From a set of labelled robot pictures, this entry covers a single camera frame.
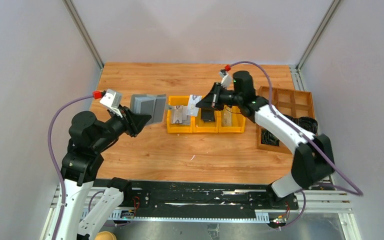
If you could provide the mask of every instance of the white panel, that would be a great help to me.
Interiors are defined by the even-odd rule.
[[[332,0],[75,0],[104,62],[296,64]]]
[[[0,240],[39,238],[58,182],[47,147],[51,117],[98,77],[61,0],[0,1]],[[57,120],[59,160],[72,116],[89,104]]]
[[[351,201],[362,239],[384,239],[384,1],[342,1],[303,76],[337,165],[365,194]]]

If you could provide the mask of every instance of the yellow bin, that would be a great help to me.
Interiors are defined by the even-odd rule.
[[[241,111],[237,106],[232,107],[230,110],[232,112],[232,126],[223,126],[223,113],[224,111],[220,111],[220,120],[218,126],[219,133],[243,133],[245,132],[245,123],[246,118],[241,114]]]
[[[201,109],[198,111],[198,116],[194,117],[195,124],[193,125],[193,133],[208,133],[216,134],[219,132],[219,126],[221,125],[220,111],[214,111],[215,122],[204,122],[201,119]]]
[[[168,104],[171,106],[188,106],[189,96],[168,96]],[[167,132],[169,134],[191,134],[194,132],[195,117],[190,117],[190,125],[172,124],[172,111],[167,111]]]

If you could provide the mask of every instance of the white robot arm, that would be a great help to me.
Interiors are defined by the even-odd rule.
[[[248,71],[237,71],[229,77],[227,71],[222,69],[219,74],[222,81],[215,82],[196,107],[222,111],[225,106],[237,106],[242,115],[274,134],[293,154],[291,171],[267,186],[269,199],[274,205],[289,194],[307,189],[334,172],[309,143],[314,142],[333,162],[332,146],[327,136],[316,136],[299,127],[269,105],[267,99],[257,96]],[[227,90],[231,79],[234,90]]]
[[[61,167],[65,204],[57,205],[55,211],[59,214],[54,214],[51,220],[47,240],[93,240],[112,211],[124,201],[132,201],[132,183],[115,177],[99,202],[80,221],[88,193],[104,161],[101,153],[123,133],[136,137],[151,119],[151,115],[135,114],[121,106],[121,94],[116,91],[108,89],[99,95],[103,96],[100,103],[108,108],[111,118],[106,122],[99,121],[91,111],[82,111],[73,117],[68,130],[71,138]],[[58,203],[62,202],[62,197],[61,194],[58,196]]]

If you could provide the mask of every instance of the red connector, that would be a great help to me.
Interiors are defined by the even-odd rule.
[[[224,67],[224,70],[226,70],[226,72],[229,72],[231,69],[232,69],[232,68],[231,68],[230,65],[226,65],[226,66]]]
[[[104,92],[103,91],[94,91],[94,92],[92,92],[92,94],[93,94],[94,99],[101,99],[102,96],[104,95]]]

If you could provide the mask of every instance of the wooden tabletop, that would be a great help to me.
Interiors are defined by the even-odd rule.
[[[122,93],[123,106],[130,106],[132,94],[205,96],[221,80],[224,65],[109,62],[97,89]],[[273,87],[294,89],[287,65],[263,67]],[[255,89],[268,86],[257,67],[238,65],[231,72],[238,70],[250,72]],[[109,119],[97,100],[90,110],[101,121]],[[98,178],[269,184],[291,169],[291,154],[256,149],[256,126],[248,119],[244,133],[169,134],[165,115],[163,123],[146,126],[136,138],[123,134],[102,154]]]

